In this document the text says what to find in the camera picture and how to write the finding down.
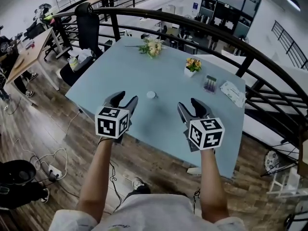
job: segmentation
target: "white t-shirt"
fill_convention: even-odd
[[[216,223],[193,213],[190,200],[182,195],[138,194],[99,224],[87,213],[56,212],[49,231],[245,231],[243,221],[229,217]]]

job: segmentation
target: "blue table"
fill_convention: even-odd
[[[139,54],[138,48],[125,47],[141,44],[143,42],[138,38],[122,38],[81,76],[66,96],[80,108],[95,114],[110,94],[126,91],[123,104],[137,95],[139,102],[128,134],[200,167],[200,153],[190,152],[183,134],[186,126],[177,111],[178,102],[193,110],[190,99],[197,98],[206,103],[225,126],[216,159],[220,174],[231,178],[242,137],[244,108],[232,103],[219,87],[228,80],[245,92],[244,80],[202,59],[202,71],[188,78],[184,75],[184,67],[186,58],[192,55],[167,47],[151,59],[146,54]],[[202,88],[208,74],[218,80],[216,94]],[[146,94],[150,90],[156,92],[158,98],[148,99]]]

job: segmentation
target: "ceiling light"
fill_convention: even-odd
[[[296,0],[287,0],[289,4],[292,5],[293,8],[295,8],[297,11],[300,11],[300,6],[298,1]]]

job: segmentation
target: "flower bouquet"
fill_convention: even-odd
[[[186,59],[186,67],[184,68],[184,74],[188,77],[192,77],[196,72],[201,70],[201,61],[194,58]]]
[[[145,38],[143,41],[145,42],[145,45],[139,46],[141,54],[148,54],[151,58],[159,55],[162,50],[162,40]]]

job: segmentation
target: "power strip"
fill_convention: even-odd
[[[62,177],[62,172],[60,170],[58,170],[57,168],[55,168],[54,166],[52,166],[52,165],[49,165],[48,171],[51,172],[57,178],[61,178]]]

